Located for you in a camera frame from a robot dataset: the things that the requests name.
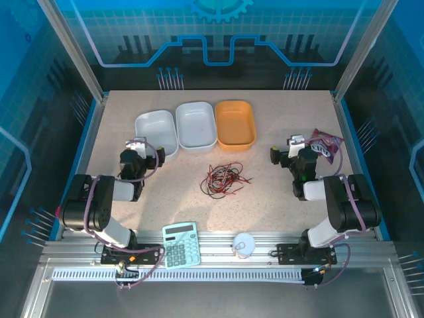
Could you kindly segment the white plastic bin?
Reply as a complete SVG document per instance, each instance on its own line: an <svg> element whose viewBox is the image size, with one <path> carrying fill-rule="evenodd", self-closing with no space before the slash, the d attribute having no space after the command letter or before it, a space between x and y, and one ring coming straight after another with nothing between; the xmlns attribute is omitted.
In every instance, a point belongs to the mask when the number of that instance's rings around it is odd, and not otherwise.
<svg viewBox="0 0 424 318"><path fill-rule="evenodd" d="M179 145L190 154L210 152L217 142L212 106L204 101L183 103L176 109Z"/></svg>
<svg viewBox="0 0 424 318"><path fill-rule="evenodd" d="M134 125L136 137L144 137L155 148L164 148L165 163L177 158L180 146L171 112L157 110L141 114Z"/></svg>

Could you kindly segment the purple candy bag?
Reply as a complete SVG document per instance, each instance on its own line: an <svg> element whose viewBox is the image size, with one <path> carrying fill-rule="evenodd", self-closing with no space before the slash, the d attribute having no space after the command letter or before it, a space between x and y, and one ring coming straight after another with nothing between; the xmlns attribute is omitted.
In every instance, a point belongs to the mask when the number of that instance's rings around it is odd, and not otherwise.
<svg viewBox="0 0 424 318"><path fill-rule="evenodd" d="M320 131L319 129L315 129L311 137L316 137L316 139L309 143L311 149L319 155L323 155L330 164L333 164L335 155L339 151L344 139L339 136Z"/></svg>

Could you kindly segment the orange plastic bin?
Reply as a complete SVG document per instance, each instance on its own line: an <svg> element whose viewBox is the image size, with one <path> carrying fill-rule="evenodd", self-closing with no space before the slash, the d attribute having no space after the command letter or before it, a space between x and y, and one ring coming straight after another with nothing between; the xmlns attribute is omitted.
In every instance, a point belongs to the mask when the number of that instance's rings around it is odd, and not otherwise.
<svg viewBox="0 0 424 318"><path fill-rule="evenodd" d="M252 106L243 100L222 101L215 107L217 141L226 152L243 152L256 141Z"/></svg>

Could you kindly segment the light blue calculator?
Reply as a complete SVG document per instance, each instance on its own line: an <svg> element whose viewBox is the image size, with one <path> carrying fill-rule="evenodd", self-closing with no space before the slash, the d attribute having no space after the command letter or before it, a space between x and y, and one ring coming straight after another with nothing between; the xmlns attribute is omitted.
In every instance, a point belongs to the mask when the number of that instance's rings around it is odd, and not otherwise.
<svg viewBox="0 0 424 318"><path fill-rule="evenodd" d="M162 228L162 236L168 270L200 265L199 237L194 222L166 225Z"/></svg>

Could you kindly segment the white tin can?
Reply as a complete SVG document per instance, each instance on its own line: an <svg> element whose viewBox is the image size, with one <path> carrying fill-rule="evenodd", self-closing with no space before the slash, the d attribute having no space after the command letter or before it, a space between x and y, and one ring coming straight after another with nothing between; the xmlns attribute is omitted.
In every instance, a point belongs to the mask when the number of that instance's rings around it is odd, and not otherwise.
<svg viewBox="0 0 424 318"><path fill-rule="evenodd" d="M256 248L254 237L249 233L239 233L233 239L233 254L240 259L246 259L251 256Z"/></svg>

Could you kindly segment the black electronics board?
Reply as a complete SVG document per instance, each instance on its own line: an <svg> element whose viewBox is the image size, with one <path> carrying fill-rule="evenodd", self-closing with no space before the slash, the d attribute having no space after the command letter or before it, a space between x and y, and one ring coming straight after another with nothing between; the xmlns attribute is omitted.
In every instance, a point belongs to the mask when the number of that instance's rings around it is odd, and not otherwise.
<svg viewBox="0 0 424 318"><path fill-rule="evenodd" d="M305 286L318 286L322 283L325 270L320 267L301 270L301 279Z"/></svg>
<svg viewBox="0 0 424 318"><path fill-rule="evenodd" d="M131 285L140 278L138 270L131 270L125 262L120 262L115 269L115 283L120 290L131 289Z"/></svg>

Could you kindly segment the aluminium side rail blue edge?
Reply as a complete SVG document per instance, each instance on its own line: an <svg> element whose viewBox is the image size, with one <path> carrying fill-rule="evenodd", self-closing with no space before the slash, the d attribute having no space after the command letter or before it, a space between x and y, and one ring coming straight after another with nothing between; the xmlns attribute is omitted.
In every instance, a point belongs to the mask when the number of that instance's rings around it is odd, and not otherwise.
<svg viewBox="0 0 424 318"><path fill-rule="evenodd" d="M341 132L344 138L344 144L348 158L350 160L352 171L354 173L364 175L368 185L370 186L374 199L378 203L378 198L376 196L376 192L372 184L368 168L366 166L366 161L359 143L359 138L357 136L356 129L354 127L354 123L352 121L352 117L348 110L346 101L344 99L341 101L335 101L335 98L333 99L335 113L337 115L337 119L339 121Z"/></svg>
<svg viewBox="0 0 424 318"><path fill-rule="evenodd" d="M99 130L101 123L101 118L106 106L108 93L104 97L102 102L93 100L89 108L89 114L83 128L83 132L78 144L78 149L70 170L70 175L68 177L64 194L62 196L61 202L64 202L65 196L70 188L72 179L75 174L84 174L89 165L89 160L91 158L91 153L93 146L95 144L95 139Z"/></svg>

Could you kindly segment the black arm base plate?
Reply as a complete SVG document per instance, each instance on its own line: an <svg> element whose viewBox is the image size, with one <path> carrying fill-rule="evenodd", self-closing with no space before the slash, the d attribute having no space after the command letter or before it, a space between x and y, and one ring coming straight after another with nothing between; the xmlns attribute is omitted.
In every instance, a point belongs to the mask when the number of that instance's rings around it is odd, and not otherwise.
<svg viewBox="0 0 424 318"><path fill-rule="evenodd" d="M136 249L147 249L147 252L139 253L131 251L122 252L111 247L104 246L101 253L101 265L119 265L125 263L127 266L132 265L155 265L160 256L159 244L138 244Z"/></svg>
<svg viewBox="0 0 424 318"><path fill-rule="evenodd" d="M337 264L334 248L302 249L298 244L277 244L276 252L279 265L325 265Z"/></svg>

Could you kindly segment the aluminium table rail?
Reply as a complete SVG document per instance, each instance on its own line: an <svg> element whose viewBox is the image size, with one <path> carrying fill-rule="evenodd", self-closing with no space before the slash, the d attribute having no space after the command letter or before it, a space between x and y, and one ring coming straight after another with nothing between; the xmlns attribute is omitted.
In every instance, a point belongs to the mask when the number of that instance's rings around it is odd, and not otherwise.
<svg viewBox="0 0 424 318"><path fill-rule="evenodd" d="M270 256L280 243L296 244L299 233L252 232L256 247L247 259L237 258L233 251L233 239L236 232L200 231L199 251L200 268L276 268L278 261ZM399 266L394 243L378 240L374 231L365 235L343 240L350 246L336 247L337 268L345 263L350 255L348 268L389 268ZM99 266L103 245L90 236L64 231L62 240L47 242L42 250L39 264L55 267Z"/></svg>

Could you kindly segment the aluminium frame post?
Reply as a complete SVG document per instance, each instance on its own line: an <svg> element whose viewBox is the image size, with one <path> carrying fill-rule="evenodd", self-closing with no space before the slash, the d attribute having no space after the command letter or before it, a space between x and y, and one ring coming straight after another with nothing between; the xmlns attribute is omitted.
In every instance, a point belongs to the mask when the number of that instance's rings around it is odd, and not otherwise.
<svg viewBox="0 0 424 318"><path fill-rule="evenodd" d="M85 82L93 98L97 102L102 103L104 99L103 90L56 2L54 0L36 1L46 15L46 18L60 39L60 42L74 63L74 66L79 72L82 80Z"/></svg>
<svg viewBox="0 0 424 318"><path fill-rule="evenodd" d="M392 14L398 0L382 0L368 28L362 36L350 62L348 63L333 94L333 101L338 103L349 89L353 79L374 47L382 29Z"/></svg>

